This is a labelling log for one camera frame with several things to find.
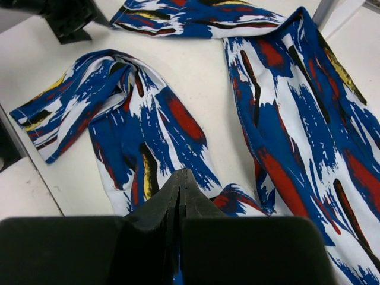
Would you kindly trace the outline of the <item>blue white red patterned trousers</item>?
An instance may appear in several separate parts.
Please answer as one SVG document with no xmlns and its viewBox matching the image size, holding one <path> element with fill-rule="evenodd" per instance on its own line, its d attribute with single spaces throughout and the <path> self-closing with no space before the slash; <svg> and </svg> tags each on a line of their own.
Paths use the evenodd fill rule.
<svg viewBox="0 0 380 285">
<path fill-rule="evenodd" d="M 244 1 L 126 1 L 110 25 L 221 39 L 257 195 L 222 186 L 201 127 L 137 58 L 78 58 L 10 115 L 46 163 L 87 129 L 113 210 L 145 204 L 178 169 L 232 217 L 302 216 L 321 231 L 339 284 L 379 283 L 379 122 L 307 10 Z"/>
</svg>

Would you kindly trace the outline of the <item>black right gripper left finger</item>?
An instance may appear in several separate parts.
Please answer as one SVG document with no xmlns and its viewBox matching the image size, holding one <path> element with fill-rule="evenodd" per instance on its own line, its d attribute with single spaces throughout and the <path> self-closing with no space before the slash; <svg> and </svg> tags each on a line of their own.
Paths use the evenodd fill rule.
<svg viewBox="0 0 380 285">
<path fill-rule="evenodd" d="M 179 194 L 182 171 L 125 217 L 125 242 L 135 284 L 172 284 L 179 263 Z"/>
</svg>

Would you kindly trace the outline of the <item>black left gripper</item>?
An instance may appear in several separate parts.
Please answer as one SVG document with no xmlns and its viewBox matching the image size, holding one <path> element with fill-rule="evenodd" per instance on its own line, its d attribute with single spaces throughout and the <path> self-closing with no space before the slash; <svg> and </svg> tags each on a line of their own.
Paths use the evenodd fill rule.
<svg viewBox="0 0 380 285">
<path fill-rule="evenodd" d="M 1 8 L 24 12 L 45 19 L 60 44 L 90 41 L 84 27 L 95 22 L 107 27 L 109 21 L 91 0 L 1 1 Z"/>
</svg>

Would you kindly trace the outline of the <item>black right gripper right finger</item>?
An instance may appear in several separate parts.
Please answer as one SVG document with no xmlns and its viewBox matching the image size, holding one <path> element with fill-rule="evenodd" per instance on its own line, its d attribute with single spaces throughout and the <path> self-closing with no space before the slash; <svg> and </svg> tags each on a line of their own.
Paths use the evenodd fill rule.
<svg viewBox="0 0 380 285">
<path fill-rule="evenodd" d="M 191 170 L 181 173 L 179 188 L 180 268 L 184 276 L 205 274 L 203 266 L 211 262 L 207 256 L 217 241 L 215 222 L 225 215 L 200 190 Z"/>
</svg>

